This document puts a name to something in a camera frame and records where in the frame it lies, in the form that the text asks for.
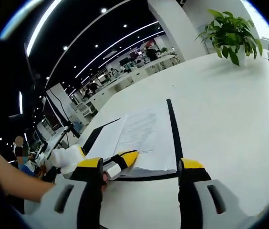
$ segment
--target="ceiling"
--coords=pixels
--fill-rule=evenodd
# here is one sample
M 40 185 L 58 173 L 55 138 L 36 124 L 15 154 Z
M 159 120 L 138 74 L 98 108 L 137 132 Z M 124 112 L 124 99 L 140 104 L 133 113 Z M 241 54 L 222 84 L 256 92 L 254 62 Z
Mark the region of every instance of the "ceiling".
M 46 77 L 50 75 L 63 54 L 63 46 L 68 46 L 90 22 L 101 15 L 102 8 L 110 9 L 120 2 L 122 1 L 98 0 L 89 3 L 82 0 L 61 1 L 42 27 L 29 56 L 33 71 L 41 76 L 42 85 L 45 85 Z M 0 32 L 23 3 L 24 1 L 21 0 L 1 0 Z M 33 98 L 31 94 L 27 97 L 24 95 L 25 122 L 14 125 L 7 119 L 8 116 L 19 114 L 19 91 L 26 94 L 31 90 L 32 79 L 23 45 L 29 42 L 35 26 L 51 3 L 52 0 L 43 1 L 26 17 L 8 40 L 0 42 L 0 137 L 2 137 L 0 151 L 9 152 L 8 155 L 14 138 L 24 131 L 30 137 L 35 124 L 43 118 L 40 93 L 37 92 Z M 83 67 L 119 39 L 155 21 L 146 0 L 132 0 L 108 12 L 69 47 L 50 78 L 48 87 L 65 82 L 64 87 L 70 85 L 66 90 L 68 94 L 74 88 L 79 89 L 81 81 L 89 75 L 96 74 L 98 67 L 104 62 L 103 57 L 112 50 L 120 51 L 162 29 L 159 29 L 159 24 L 156 23 L 127 37 L 106 51 L 75 78 Z

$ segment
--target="green leaves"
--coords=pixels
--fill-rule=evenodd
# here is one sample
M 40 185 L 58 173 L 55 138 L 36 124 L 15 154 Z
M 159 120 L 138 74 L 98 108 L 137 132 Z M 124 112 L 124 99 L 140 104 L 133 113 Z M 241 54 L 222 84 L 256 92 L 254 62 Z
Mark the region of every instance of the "green leaves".
M 227 59 L 229 56 L 228 48 L 226 46 L 224 46 L 221 52 L 222 52 L 222 55 Z
M 233 17 L 233 14 L 228 12 L 228 11 L 225 11 L 225 12 L 222 12 L 223 14 L 226 14 L 226 15 L 229 15 L 230 17 Z
M 252 27 L 254 27 L 254 23 L 253 23 L 253 21 L 251 21 L 250 19 L 248 20 L 248 23 L 249 23 Z
M 217 55 L 222 58 L 222 55 L 221 55 L 221 52 L 220 52 L 220 49 L 219 48 L 215 48 L 216 52 L 217 52 Z
M 220 12 L 218 12 L 216 10 L 208 9 L 207 11 L 209 13 L 211 13 L 214 17 L 220 17 L 220 18 L 223 18 L 224 17 L 224 15 L 222 15 Z
M 236 56 L 236 54 L 232 51 L 231 48 L 229 48 L 228 50 L 229 50 L 229 54 L 230 54 L 230 58 L 231 58 L 232 63 L 239 66 L 238 56 Z
M 256 58 L 258 51 L 262 56 L 262 44 L 250 32 L 250 29 L 254 27 L 252 20 L 234 17 L 228 11 L 220 13 L 216 10 L 208 9 L 208 12 L 214 16 L 214 19 L 205 26 L 205 31 L 200 33 L 198 37 L 202 38 L 202 42 L 211 40 L 214 50 L 220 58 L 224 56 L 227 59 L 230 56 L 231 61 L 239 66 L 236 54 L 241 45 L 245 47 L 246 56 L 253 54 L 254 58 Z
M 261 42 L 259 41 L 259 39 L 255 39 L 255 43 L 258 45 L 260 56 L 262 56 L 262 54 L 263 54 L 263 46 L 262 46 Z

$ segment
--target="white wall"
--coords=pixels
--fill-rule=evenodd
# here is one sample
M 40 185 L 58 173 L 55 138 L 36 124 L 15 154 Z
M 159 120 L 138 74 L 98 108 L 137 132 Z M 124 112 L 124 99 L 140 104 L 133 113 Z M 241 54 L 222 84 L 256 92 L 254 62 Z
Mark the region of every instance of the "white wall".
M 246 20 L 251 19 L 240 0 L 187 0 L 183 5 L 183 10 L 197 30 L 213 20 L 213 16 L 207 11 L 208 9 L 219 12 L 229 11 L 235 17 L 242 17 Z M 252 29 L 252 35 L 256 38 L 259 37 L 255 28 Z
M 168 50 L 172 49 L 172 44 L 169 41 L 169 38 L 167 35 L 162 35 L 159 37 L 154 38 L 156 44 L 158 45 L 159 49 L 161 50 L 162 48 L 167 48 Z
M 171 41 L 181 62 L 206 55 L 191 20 L 176 0 L 149 0 L 148 7 Z

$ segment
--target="white table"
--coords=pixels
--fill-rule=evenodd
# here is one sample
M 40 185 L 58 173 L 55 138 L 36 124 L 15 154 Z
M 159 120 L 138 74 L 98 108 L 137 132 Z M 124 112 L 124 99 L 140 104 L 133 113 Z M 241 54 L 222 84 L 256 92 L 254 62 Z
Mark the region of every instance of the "white table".
M 184 157 L 199 161 L 226 185 L 245 213 L 259 213 L 269 203 L 269 61 L 250 57 L 239 68 L 210 54 L 158 72 L 112 96 L 78 143 L 95 128 L 167 98 Z M 177 193 L 177 178 L 116 181 L 104 192 L 101 224 L 179 228 Z

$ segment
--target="stack of paper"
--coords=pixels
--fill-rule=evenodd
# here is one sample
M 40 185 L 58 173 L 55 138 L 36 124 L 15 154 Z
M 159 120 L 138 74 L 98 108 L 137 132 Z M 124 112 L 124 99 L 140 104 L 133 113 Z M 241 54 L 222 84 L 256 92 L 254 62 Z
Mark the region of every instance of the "stack of paper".
M 121 177 L 150 177 L 176 172 L 176 155 L 167 103 L 132 112 L 105 126 L 87 158 L 112 157 L 137 150 L 134 165 Z

